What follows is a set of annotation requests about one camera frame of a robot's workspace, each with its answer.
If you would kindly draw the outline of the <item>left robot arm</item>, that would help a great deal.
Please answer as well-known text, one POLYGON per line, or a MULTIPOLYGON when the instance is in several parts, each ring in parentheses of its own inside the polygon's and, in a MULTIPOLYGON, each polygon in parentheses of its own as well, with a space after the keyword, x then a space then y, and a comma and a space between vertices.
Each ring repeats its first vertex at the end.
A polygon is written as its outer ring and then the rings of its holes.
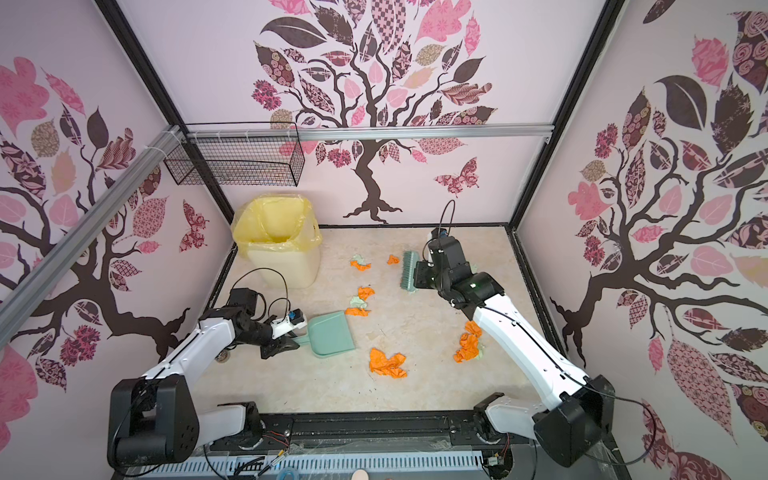
POLYGON ((307 325, 300 309, 282 316, 258 314, 263 299, 248 288, 231 291, 227 303, 206 311, 197 328, 144 375, 120 381, 110 397, 107 462, 133 476, 139 467, 182 463, 217 440, 262 440, 265 427, 252 401, 220 404, 200 413, 192 386, 230 347, 256 346, 264 359, 295 350, 296 330, 307 325))

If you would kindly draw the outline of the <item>green dustpan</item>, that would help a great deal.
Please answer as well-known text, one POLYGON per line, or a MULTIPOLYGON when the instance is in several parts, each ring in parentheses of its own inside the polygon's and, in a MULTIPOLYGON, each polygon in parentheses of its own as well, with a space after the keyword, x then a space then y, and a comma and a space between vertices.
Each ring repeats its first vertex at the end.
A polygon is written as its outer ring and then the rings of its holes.
POLYGON ((355 349, 344 311, 337 311, 314 317, 308 321, 306 334, 294 341, 299 346, 308 346, 318 358, 328 358, 355 349))

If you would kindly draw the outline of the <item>orange scrap near right arm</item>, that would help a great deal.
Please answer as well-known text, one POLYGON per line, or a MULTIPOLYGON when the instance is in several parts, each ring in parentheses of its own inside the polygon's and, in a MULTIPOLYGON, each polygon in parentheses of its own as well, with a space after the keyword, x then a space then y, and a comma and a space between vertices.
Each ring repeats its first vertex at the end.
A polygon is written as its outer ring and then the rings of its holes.
POLYGON ((483 335, 482 329, 474 322, 467 321, 464 326, 464 332, 459 339, 459 348, 453 355, 456 363, 471 361, 480 356, 480 338, 483 335))

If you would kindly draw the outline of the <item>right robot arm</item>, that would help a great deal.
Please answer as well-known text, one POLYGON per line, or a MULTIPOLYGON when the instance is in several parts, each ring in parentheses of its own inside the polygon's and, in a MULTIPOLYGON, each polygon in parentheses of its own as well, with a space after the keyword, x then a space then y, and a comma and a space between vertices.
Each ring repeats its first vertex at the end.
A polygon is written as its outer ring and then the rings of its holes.
POLYGON ((557 464, 572 466, 610 434, 613 385, 550 345, 490 274, 472 271, 447 229, 433 229, 425 248, 423 259, 406 261, 403 286, 434 290, 461 311, 502 347, 539 396, 533 403, 499 397, 482 413, 495 431, 532 439, 557 464))

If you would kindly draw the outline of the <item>green hand brush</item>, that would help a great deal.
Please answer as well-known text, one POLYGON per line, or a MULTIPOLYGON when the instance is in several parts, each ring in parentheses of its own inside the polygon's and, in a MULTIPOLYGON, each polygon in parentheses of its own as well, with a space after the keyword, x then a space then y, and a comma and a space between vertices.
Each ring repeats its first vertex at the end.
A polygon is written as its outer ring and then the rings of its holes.
POLYGON ((417 290, 415 286, 416 267, 420 261, 420 256, 415 251, 406 251, 403 254, 401 265, 402 274, 400 280, 400 288, 406 292, 415 292, 417 290))

